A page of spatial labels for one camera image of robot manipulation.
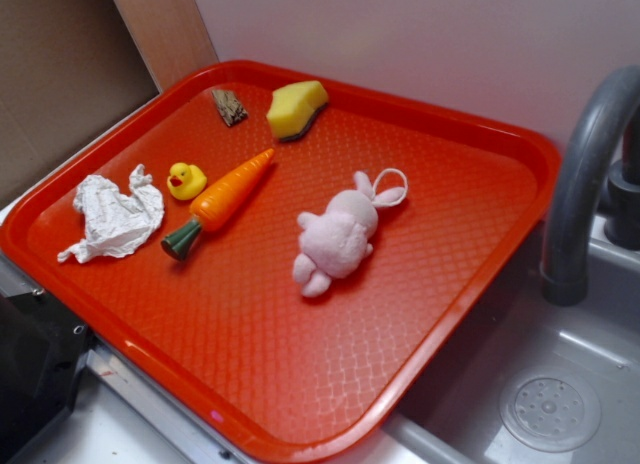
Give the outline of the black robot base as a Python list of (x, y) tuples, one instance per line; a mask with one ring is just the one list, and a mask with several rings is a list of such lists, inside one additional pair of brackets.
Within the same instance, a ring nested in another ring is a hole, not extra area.
[(92, 340), (89, 326), (42, 289), (1, 298), (3, 463), (73, 413)]

